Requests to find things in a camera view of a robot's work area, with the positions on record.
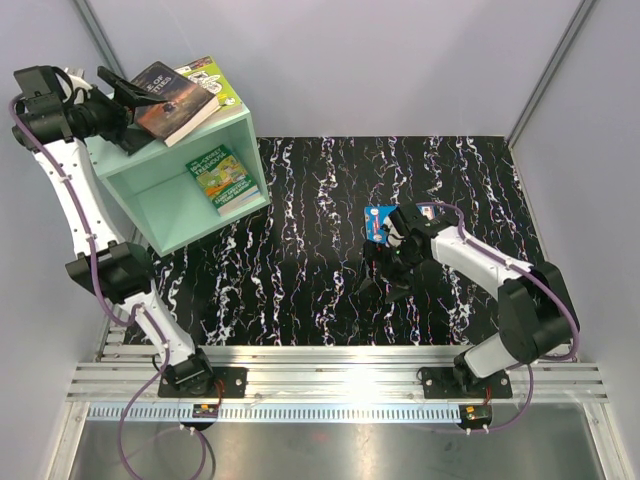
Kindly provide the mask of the dark tale two cities book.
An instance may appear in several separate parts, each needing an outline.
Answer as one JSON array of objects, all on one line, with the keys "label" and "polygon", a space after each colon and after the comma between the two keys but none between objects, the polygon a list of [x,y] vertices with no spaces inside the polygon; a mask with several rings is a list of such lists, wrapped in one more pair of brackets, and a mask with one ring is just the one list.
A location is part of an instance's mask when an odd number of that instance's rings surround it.
[{"label": "dark tale two cities book", "polygon": [[137,107],[134,119],[167,147],[181,141],[221,108],[215,94],[160,61],[146,67],[131,83],[165,99],[161,104]]}]

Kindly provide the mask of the lime green paperback book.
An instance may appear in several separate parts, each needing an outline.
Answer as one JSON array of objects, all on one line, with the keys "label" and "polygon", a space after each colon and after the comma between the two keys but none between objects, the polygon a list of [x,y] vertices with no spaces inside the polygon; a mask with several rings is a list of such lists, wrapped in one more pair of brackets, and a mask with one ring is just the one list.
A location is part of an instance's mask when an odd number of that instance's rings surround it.
[{"label": "lime green paperback book", "polygon": [[228,118],[243,110],[243,101],[211,56],[191,61],[175,71],[217,97],[220,108],[211,115],[212,121]]}]

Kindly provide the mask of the green 104-storey treehouse book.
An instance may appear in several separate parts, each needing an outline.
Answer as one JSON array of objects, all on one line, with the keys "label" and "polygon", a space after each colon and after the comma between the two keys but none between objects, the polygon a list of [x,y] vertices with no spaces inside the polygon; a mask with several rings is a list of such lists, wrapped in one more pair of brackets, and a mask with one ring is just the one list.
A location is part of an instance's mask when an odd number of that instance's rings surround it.
[{"label": "green 104-storey treehouse book", "polygon": [[245,166],[224,144],[188,162],[185,167],[215,208],[246,190],[258,188]]}]

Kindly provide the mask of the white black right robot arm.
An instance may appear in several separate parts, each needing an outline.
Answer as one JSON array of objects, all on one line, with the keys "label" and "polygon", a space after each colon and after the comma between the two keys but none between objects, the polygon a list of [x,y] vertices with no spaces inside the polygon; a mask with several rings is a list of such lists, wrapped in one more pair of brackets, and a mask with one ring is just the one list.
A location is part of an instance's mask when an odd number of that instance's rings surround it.
[{"label": "white black right robot arm", "polygon": [[579,343],[579,322],[564,278],[554,264],[531,264],[474,237],[461,209],[447,203],[368,206],[364,210],[361,289],[376,279],[388,285],[385,300],[413,295],[415,271],[424,263],[451,268],[480,286],[498,304],[498,331],[457,355],[433,377],[423,377],[426,395],[477,398],[497,394],[508,370],[553,359],[569,360]]}]

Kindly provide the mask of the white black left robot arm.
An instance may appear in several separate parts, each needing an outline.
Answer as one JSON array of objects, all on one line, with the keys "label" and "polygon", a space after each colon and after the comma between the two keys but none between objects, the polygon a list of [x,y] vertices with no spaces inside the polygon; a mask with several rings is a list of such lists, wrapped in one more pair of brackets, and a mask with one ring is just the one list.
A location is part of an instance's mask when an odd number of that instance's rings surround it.
[{"label": "white black left robot arm", "polygon": [[9,106],[12,132],[47,175],[66,216],[75,254],[65,266],[67,274],[96,297],[116,325],[137,324],[143,330],[158,354],[160,395],[203,397],[221,391],[221,377],[207,355],[162,301],[147,250],[127,241],[111,220],[86,146],[87,139],[99,136],[136,152],[149,141],[132,126],[136,109],[164,100],[105,67],[98,75],[113,95],[55,66],[14,73],[21,93]]}]

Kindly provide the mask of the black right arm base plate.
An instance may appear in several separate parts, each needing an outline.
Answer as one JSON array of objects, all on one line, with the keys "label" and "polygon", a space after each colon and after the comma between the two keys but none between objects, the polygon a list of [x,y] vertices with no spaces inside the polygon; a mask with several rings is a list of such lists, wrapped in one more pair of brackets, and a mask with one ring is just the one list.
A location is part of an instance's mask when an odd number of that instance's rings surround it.
[{"label": "black right arm base plate", "polygon": [[458,367],[421,367],[417,378],[425,399],[511,399],[513,391],[505,370],[486,378],[467,375]]}]

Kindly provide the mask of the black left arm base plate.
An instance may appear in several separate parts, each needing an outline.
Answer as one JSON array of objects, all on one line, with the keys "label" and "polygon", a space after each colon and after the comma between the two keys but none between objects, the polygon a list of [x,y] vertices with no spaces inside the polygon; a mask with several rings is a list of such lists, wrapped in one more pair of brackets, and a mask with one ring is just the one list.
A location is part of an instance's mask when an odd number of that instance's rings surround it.
[{"label": "black left arm base plate", "polygon": [[158,396],[169,399],[218,398],[242,399],[245,397],[249,370],[244,367],[213,367],[211,371],[178,376],[176,380],[163,379]]}]

